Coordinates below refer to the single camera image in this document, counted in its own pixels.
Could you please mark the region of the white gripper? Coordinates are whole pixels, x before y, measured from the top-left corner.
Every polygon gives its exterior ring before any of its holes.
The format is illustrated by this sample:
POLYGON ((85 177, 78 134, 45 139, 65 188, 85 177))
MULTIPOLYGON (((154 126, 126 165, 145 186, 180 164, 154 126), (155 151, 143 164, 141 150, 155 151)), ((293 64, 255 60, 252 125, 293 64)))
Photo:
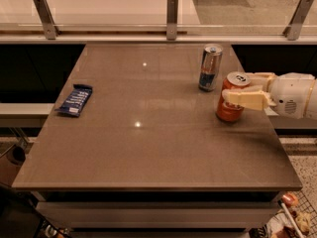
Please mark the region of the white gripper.
POLYGON ((222 97, 230 104, 252 110, 272 110, 294 119, 316 118, 316 77, 305 73, 247 73, 250 84, 243 89, 225 89, 222 97))

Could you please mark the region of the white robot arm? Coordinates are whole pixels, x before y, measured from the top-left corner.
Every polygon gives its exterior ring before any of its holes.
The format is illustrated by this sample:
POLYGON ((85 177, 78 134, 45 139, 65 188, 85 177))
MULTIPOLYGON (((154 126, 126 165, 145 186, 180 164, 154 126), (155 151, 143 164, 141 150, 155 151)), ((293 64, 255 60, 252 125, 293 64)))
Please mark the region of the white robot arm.
POLYGON ((273 72, 228 74, 237 79, 239 88, 223 89, 228 104, 252 110, 270 108, 279 116, 294 119, 317 119, 317 78, 311 74, 273 72))

